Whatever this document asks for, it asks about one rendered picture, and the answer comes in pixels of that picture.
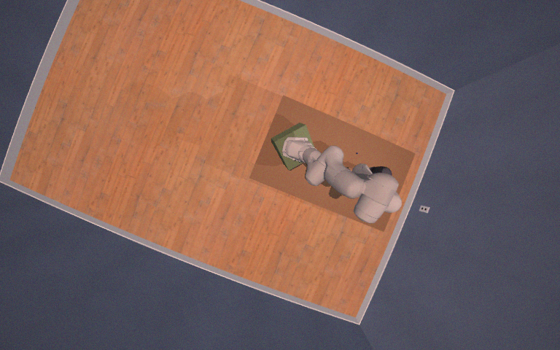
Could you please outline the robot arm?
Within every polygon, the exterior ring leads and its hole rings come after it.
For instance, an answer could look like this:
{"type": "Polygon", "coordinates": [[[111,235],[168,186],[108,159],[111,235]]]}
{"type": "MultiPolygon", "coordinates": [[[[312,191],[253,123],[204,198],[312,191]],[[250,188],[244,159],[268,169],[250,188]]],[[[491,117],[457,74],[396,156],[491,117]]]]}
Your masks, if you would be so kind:
{"type": "Polygon", "coordinates": [[[347,198],[359,197],[354,213],[363,222],[375,223],[384,212],[396,212],[402,205],[400,196],[395,192],[399,183],[387,167],[368,168],[367,164],[360,163],[351,171],[343,165],[341,148],[329,146],[321,153],[312,147],[307,137],[287,137],[282,153],[307,164],[306,180],[309,184],[318,186],[327,180],[347,198]]]}

